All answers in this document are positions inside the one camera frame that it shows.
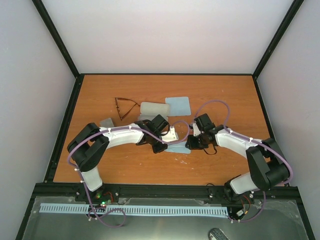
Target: brown table surface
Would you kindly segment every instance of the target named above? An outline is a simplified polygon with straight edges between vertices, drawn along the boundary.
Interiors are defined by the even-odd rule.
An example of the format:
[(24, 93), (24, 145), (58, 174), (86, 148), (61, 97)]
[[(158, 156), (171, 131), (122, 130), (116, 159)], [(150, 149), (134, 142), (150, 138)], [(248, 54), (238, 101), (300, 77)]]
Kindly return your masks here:
[[(198, 108), (206, 101), (226, 101), (231, 109), (228, 126), (241, 134), (266, 139), (267, 125), (251, 76), (231, 75), (86, 75), (74, 109), (54, 182), (78, 182), (79, 176), (67, 164), (67, 145), (88, 123), (112, 118), (116, 127), (137, 120), (140, 108), (135, 106), (120, 121), (115, 97), (141, 102), (165, 103), (166, 97), (189, 97), (191, 115), (169, 117), (191, 123)], [(133, 103), (120, 101), (121, 113)], [(200, 114), (207, 113), (211, 120), (223, 123), (227, 109), (221, 103), (208, 104)], [(175, 126), (180, 138), (187, 129), (183, 124)], [(126, 144), (108, 149), (98, 169), (104, 183), (115, 184), (170, 184), (223, 185), (227, 180), (249, 171), (242, 156), (222, 147), (216, 155), (203, 150), (191, 154), (161, 152), (154, 154), (150, 145)]]

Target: white ventilation grille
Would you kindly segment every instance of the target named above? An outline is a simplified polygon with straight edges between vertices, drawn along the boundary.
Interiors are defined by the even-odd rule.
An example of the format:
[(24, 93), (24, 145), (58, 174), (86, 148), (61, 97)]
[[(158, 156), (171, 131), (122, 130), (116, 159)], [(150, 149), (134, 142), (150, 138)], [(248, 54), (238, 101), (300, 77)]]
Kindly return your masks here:
[[(88, 214), (90, 206), (87, 204), (60, 204), (41, 203), (40, 213), (55, 214)], [(138, 206), (138, 205), (108, 205), (108, 211), (112, 209), (122, 209), (127, 216), (194, 216), (194, 217), (218, 217), (226, 218), (228, 211), (226, 207), (219, 206)], [(106, 212), (105, 209), (96, 210), (98, 215)], [(110, 215), (122, 215), (116, 210)]]

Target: blue cleaning cloth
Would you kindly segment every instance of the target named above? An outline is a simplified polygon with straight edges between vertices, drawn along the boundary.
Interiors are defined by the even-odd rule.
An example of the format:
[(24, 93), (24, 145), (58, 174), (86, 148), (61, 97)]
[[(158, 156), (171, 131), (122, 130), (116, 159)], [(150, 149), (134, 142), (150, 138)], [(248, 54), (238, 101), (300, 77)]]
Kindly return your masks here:
[(190, 154), (191, 150), (186, 148), (186, 141), (168, 145), (168, 148), (164, 150), (165, 152), (169, 153), (177, 153), (177, 154)]
[(165, 103), (170, 105), (169, 117), (191, 115), (189, 98), (187, 96), (166, 97)]

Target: gray wall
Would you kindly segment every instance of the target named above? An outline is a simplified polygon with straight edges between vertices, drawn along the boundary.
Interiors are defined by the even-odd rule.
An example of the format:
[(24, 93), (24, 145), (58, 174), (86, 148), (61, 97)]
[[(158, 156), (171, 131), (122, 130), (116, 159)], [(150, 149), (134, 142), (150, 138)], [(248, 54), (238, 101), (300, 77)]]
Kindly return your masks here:
[(0, 1), (0, 234), (15, 239), (42, 182), (74, 77), (31, 0)]
[(43, 0), (81, 73), (253, 73), (293, 0)]
[(320, 239), (320, 1), (306, 0), (258, 78), (275, 137)]

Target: brown eyeglasses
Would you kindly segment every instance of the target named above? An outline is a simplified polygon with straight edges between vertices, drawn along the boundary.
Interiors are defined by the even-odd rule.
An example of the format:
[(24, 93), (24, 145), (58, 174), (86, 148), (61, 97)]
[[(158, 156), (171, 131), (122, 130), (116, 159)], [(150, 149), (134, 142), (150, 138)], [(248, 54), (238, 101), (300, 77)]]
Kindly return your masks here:
[[(136, 105), (138, 105), (138, 106), (140, 107), (140, 104), (139, 104), (139, 103), (137, 103), (136, 101), (133, 101), (133, 100), (131, 100), (131, 99), (128, 99), (128, 98), (115, 97), (114, 100), (115, 100), (115, 107), (116, 107), (116, 110), (117, 110), (117, 112), (118, 112), (118, 115), (119, 115), (119, 118), (120, 118), (121, 121), (131, 112), (131, 110), (132, 110)], [(131, 101), (131, 102), (133, 102), (133, 103), (135, 103), (135, 104), (132, 106), (132, 108), (130, 108), (130, 110), (129, 110), (126, 114), (124, 114), (123, 116), (121, 116), (121, 115), (120, 115), (120, 109), (119, 109), (119, 106), (118, 106), (118, 100), (121, 100), (121, 101)]]

